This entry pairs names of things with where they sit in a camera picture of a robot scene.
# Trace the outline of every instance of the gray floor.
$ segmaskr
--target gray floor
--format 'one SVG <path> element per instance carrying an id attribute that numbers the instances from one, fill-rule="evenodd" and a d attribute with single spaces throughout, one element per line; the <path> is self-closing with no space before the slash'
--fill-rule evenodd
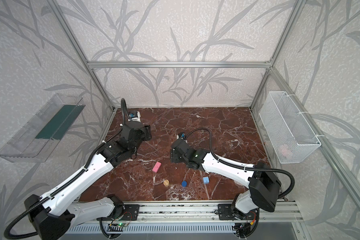
<path id="1" fill-rule="evenodd" d="M 66 234 L 61 240 L 106 240 L 102 234 Z M 117 240 L 237 240 L 230 233 L 142 233 L 122 234 Z M 259 223 L 256 231 L 247 238 L 248 240 L 297 240 L 291 223 Z"/>

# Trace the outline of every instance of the marble surface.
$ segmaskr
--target marble surface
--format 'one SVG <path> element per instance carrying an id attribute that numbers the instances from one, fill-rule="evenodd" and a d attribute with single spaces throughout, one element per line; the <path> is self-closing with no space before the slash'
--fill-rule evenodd
<path id="1" fill-rule="evenodd" d="M 152 140 L 143 142 L 136 159 L 129 159 L 107 173 L 82 195 L 83 202 L 101 199 L 109 194 L 122 201 L 152 200 L 224 200 L 233 199 L 246 188 L 224 176 L 186 168 L 184 163 L 171 163 L 170 146 L 179 132 L 198 127 L 212 129 L 213 148 L 218 155 L 240 162 L 268 162 L 250 110 L 248 108 L 141 108 L 141 121 L 150 124 Z M 108 136 L 120 129 L 118 111 Z M 195 149 L 208 148 L 209 134 L 194 132 L 188 143 Z M 156 161 L 162 163 L 157 173 Z M 208 184 L 203 177 L 209 177 Z M 163 185 L 168 179 L 170 185 Z M 187 187 L 181 182 L 187 181 Z"/>

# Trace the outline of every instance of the patterned wallpaper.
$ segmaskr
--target patterned wallpaper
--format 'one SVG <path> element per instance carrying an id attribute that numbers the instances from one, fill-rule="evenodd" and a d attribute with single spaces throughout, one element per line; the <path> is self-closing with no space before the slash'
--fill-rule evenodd
<path id="1" fill-rule="evenodd" d="M 306 4 L 276 68 L 360 182 L 360 1 Z M 360 239 L 360 211 L 319 150 L 300 164 L 274 155 L 258 112 L 278 90 L 270 79 L 254 113 L 273 164 L 296 178 L 289 198 L 313 239 Z"/>
<path id="2" fill-rule="evenodd" d="M 45 6 L 0 1 L 0 148 L 56 93 L 82 96 L 86 107 L 46 162 L 0 158 L 0 239 L 24 211 L 26 197 L 42 194 L 82 166 L 111 114 L 54 17 L 43 14 Z M 34 231 L 27 219 L 14 230 Z"/>
<path id="3" fill-rule="evenodd" d="M 91 61 L 267 61 L 294 2 L 58 0 Z M 96 72 L 115 104 L 207 107 L 249 106 L 264 70 Z"/>

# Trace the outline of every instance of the pink rectangular block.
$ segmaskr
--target pink rectangular block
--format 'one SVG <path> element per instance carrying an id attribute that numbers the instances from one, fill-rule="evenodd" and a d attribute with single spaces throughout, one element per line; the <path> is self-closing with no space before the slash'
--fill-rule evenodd
<path id="1" fill-rule="evenodd" d="M 157 172 L 158 168 L 161 166 L 161 162 L 156 162 L 154 168 L 152 169 L 152 171 Z"/>

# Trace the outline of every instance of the light blue block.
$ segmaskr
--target light blue block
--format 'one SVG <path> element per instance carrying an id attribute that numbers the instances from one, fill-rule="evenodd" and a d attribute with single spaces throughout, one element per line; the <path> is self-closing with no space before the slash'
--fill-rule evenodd
<path id="1" fill-rule="evenodd" d="M 208 177 L 203 177 L 203 181 L 204 181 L 204 184 L 207 184 L 207 183 L 209 183 L 209 178 Z"/>

